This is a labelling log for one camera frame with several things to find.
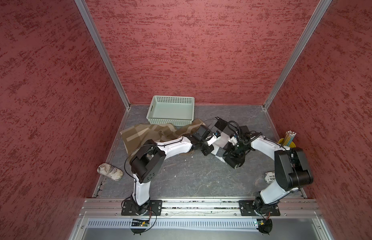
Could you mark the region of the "black white checkered scarf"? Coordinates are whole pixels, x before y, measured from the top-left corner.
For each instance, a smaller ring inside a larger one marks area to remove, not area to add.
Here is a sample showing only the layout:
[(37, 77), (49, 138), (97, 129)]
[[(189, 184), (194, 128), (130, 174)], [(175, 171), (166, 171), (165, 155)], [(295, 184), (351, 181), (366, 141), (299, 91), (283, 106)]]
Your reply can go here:
[(226, 165), (227, 163), (224, 160), (224, 153), (228, 149), (228, 144), (231, 143), (231, 137), (234, 135), (234, 132), (230, 130), (227, 125), (228, 124), (222, 119), (217, 120), (213, 125), (211, 125), (211, 129), (214, 132), (220, 133), (220, 137), (213, 143), (214, 149), (211, 154)]

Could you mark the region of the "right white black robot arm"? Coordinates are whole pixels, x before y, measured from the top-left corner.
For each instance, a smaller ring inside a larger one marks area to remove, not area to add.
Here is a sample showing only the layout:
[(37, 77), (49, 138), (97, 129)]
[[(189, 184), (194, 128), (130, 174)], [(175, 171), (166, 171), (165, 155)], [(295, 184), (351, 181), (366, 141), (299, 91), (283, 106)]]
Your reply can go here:
[(261, 133), (236, 136), (225, 144), (223, 160), (237, 169), (244, 164), (246, 155), (259, 151), (272, 159), (275, 165), (275, 180), (260, 191), (250, 209), (258, 216), (266, 216), (276, 209), (279, 200), (314, 181), (306, 154), (301, 148), (290, 148), (269, 140)]

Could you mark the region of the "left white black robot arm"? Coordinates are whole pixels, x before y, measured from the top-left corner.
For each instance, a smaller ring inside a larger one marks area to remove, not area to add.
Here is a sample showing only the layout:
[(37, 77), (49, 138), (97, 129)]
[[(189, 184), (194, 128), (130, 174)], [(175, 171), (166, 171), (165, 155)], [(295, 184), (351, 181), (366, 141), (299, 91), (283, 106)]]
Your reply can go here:
[(132, 151), (130, 166), (131, 178), (134, 180), (134, 190), (131, 194), (130, 206), (133, 213), (137, 216), (151, 213), (151, 181), (159, 173), (166, 159), (192, 150), (201, 150), (207, 156), (214, 150), (213, 143), (220, 136), (219, 131), (213, 132), (208, 127), (201, 125), (193, 134), (182, 135), (175, 140), (162, 143), (148, 140)]

